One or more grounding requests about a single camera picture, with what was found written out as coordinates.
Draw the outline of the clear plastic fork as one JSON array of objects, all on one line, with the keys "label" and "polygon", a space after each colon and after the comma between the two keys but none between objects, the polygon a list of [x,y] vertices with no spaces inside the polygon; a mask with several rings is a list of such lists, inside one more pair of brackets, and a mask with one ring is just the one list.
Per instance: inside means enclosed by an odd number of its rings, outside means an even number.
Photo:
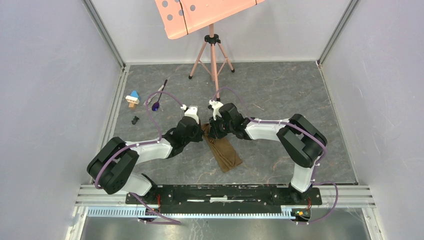
[{"label": "clear plastic fork", "polygon": [[[160,91],[162,91],[163,89],[164,89],[164,87],[165,87],[165,85],[163,84],[158,90],[157,90],[157,92],[160,92]],[[148,105],[151,101],[152,101],[152,99],[156,96],[156,95],[158,95],[158,93],[153,93],[151,96],[149,96],[146,100],[145,100],[145,102],[143,103],[143,106],[146,106],[146,105]]]}]

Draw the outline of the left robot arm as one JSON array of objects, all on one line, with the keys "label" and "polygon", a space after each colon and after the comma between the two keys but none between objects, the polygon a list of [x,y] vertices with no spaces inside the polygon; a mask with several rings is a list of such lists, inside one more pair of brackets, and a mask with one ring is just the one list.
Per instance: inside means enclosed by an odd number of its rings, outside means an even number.
[{"label": "left robot arm", "polygon": [[126,142],[113,137],[87,166],[94,185],[113,195],[119,191],[136,194],[145,204],[157,198],[154,182],[146,175],[133,172],[136,165],[173,158],[183,152],[189,143],[202,141],[200,121],[184,116],[176,127],[162,135],[161,140]]}]

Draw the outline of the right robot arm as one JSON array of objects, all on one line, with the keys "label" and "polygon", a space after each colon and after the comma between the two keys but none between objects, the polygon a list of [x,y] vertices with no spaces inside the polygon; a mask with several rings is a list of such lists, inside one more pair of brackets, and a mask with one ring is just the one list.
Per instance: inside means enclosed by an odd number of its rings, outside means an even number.
[{"label": "right robot arm", "polygon": [[294,162],[288,185],[289,199],[302,204],[309,198],[314,182],[315,166],[327,154],[327,139],[303,115],[294,114],[283,120],[263,120],[244,117],[233,103],[210,100],[212,110],[208,136],[222,139],[228,134],[241,140],[280,142]]}]

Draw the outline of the brown cloth napkin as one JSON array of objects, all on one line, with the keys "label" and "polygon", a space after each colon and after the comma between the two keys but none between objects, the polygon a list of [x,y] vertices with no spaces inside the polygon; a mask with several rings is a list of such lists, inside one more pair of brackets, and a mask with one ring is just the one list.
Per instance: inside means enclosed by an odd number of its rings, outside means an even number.
[{"label": "brown cloth napkin", "polygon": [[215,139],[209,137],[211,126],[209,123],[201,125],[203,138],[206,140],[221,171],[226,173],[243,163],[232,144],[224,137]]}]

